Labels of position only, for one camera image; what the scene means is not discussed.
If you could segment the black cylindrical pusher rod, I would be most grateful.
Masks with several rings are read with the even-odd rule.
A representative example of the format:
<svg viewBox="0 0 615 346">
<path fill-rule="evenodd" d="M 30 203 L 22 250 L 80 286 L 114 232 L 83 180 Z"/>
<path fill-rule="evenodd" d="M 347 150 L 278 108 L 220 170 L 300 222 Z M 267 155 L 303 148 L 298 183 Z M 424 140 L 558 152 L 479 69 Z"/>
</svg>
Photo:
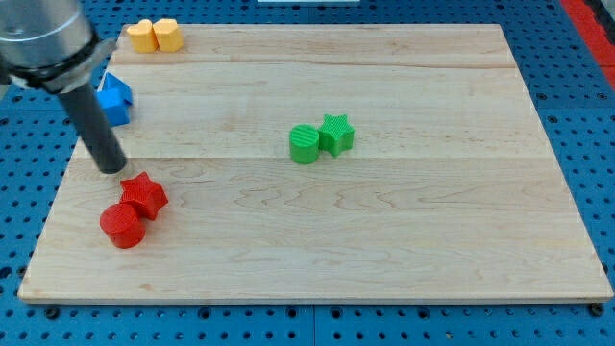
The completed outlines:
<svg viewBox="0 0 615 346">
<path fill-rule="evenodd" d="M 121 171 L 127 158 L 91 85 L 60 93 L 58 98 L 99 171 Z"/>
</svg>

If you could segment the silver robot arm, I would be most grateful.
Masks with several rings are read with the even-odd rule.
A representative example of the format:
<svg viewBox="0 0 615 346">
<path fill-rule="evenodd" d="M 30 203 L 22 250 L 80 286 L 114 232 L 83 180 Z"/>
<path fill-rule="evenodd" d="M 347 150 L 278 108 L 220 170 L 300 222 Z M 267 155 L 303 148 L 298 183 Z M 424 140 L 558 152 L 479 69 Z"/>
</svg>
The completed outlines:
<svg viewBox="0 0 615 346">
<path fill-rule="evenodd" d="M 116 49 L 101 39 L 75 0 L 1 0 L 1 83 L 58 97 L 105 174 L 127 158 L 91 86 L 93 70 Z"/>
</svg>

